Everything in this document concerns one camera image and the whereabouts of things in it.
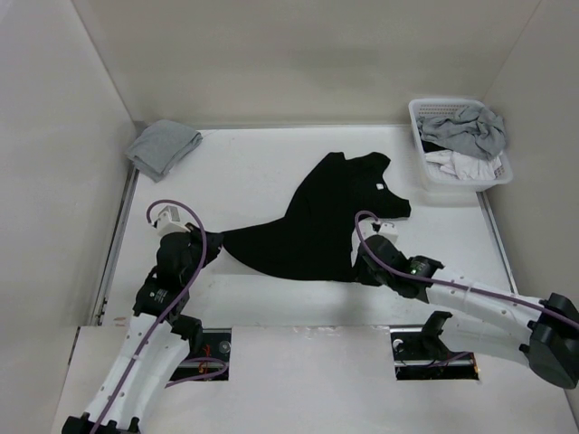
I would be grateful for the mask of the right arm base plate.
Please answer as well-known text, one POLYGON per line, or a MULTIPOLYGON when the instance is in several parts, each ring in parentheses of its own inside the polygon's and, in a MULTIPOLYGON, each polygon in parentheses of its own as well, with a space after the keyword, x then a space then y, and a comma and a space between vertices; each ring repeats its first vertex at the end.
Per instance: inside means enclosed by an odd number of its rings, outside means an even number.
POLYGON ((479 379, 473 353, 429 346, 419 327, 391 328, 394 374, 398 381, 458 381, 479 379))

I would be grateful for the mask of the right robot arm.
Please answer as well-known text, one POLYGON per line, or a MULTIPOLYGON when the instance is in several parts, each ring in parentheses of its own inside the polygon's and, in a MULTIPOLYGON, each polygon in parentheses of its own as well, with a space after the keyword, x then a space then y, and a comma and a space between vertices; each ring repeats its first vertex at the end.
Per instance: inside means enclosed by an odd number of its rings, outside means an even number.
POLYGON ((578 309, 568 297, 507 294, 436 259, 407 258, 381 235, 361 241, 357 257, 380 284, 438 308, 419 337, 426 355, 491 355, 519 363, 559 388, 577 387, 578 309))

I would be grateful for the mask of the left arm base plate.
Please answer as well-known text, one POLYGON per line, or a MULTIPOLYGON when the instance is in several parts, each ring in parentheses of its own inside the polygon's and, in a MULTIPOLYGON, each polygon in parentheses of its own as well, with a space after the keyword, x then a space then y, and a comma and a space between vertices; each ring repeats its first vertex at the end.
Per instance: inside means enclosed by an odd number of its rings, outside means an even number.
POLYGON ((170 377, 170 382, 227 381, 233 331, 231 328, 209 328, 170 377))

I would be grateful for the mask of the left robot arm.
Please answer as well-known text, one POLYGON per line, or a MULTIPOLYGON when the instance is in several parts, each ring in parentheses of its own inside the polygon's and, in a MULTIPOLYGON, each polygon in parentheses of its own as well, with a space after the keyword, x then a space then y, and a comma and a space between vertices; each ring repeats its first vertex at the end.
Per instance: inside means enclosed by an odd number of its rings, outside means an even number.
POLYGON ((201 269, 219 255, 221 233, 202 234, 193 225, 164 235, 156 265, 136 294, 123 345, 109 373, 64 433, 141 433, 178 365, 203 350, 201 320, 183 313, 189 288, 201 269))

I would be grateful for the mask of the black tank top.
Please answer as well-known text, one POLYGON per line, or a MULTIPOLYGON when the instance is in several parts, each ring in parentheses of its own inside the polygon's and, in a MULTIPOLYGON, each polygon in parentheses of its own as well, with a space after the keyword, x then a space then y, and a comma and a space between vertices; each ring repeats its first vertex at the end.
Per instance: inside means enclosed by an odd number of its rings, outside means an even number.
POLYGON ((356 282, 351 262, 356 214, 369 211, 382 219, 411 214, 409 201, 385 184, 390 163, 376 152, 352 159, 327 154, 299 185, 282 218, 226 232, 224 249, 275 278, 356 282))

